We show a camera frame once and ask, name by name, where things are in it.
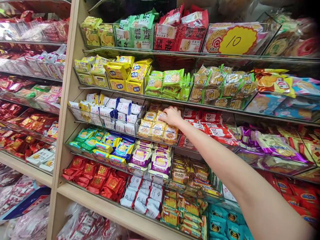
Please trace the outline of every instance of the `human arm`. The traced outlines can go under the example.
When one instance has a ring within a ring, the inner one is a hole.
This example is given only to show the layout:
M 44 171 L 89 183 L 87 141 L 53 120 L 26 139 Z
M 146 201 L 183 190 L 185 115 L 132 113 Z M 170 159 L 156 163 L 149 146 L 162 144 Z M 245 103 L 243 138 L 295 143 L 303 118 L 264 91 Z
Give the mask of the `human arm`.
M 311 239 L 313 228 L 245 161 L 183 120 L 176 107 L 164 112 L 159 119 L 186 135 L 237 199 L 254 239 Z

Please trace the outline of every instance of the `wooden shelf panel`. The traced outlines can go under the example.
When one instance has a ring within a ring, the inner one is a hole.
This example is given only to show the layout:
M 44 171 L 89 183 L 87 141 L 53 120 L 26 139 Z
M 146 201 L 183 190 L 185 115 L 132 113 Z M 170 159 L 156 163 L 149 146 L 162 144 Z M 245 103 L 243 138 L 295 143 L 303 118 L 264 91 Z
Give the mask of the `wooden shelf panel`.
M 171 230 L 160 223 L 150 221 L 130 210 L 116 206 L 94 194 L 73 186 L 70 183 L 65 183 L 58 187 L 57 193 L 148 239 L 188 239 L 186 235 L 177 230 Z
M 52 187 L 52 176 L 37 169 L 36 167 L 33 167 L 32 165 L 22 162 L 8 154 L 5 154 L 4 152 L 0 152 L 0 162 L 28 177 L 37 180 L 41 184 Z

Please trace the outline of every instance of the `price sign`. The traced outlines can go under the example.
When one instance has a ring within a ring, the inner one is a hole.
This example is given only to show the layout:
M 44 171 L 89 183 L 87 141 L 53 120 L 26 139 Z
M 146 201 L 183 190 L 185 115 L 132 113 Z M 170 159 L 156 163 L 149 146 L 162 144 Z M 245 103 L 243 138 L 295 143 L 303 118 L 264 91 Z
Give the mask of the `price sign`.
M 231 28 L 223 37 L 219 52 L 222 54 L 245 54 L 257 41 L 257 31 L 248 27 Z

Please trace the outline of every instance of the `retail display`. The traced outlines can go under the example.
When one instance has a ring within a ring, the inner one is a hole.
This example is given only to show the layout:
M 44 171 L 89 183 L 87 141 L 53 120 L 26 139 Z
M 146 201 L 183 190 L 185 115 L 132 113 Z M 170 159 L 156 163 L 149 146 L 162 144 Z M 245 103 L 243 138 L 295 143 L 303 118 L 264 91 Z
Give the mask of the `retail display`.
M 123 225 L 139 239 L 253 239 L 193 136 L 160 120 L 170 105 L 316 226 L 312 20 L 253 13 L 254 0 L 138 2 L 0 4 L 6 237 L 135 238 Z

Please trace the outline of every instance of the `hand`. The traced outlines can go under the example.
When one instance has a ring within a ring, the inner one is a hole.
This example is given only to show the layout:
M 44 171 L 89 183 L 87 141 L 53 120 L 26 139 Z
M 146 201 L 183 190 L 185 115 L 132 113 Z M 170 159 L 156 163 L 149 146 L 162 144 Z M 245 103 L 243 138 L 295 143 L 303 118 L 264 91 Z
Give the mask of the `hand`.
M 170 106 L 163 111 L 167 114 L 167 116 L 166 117 L 160 116 L 159 120 L 164 121 L 169 125 L 173 125 L 176 127 L 178 127 L 180 122 L 183 121 L 181 117 L 181 111 L 180 110 L 178 111 L 177 107 Z

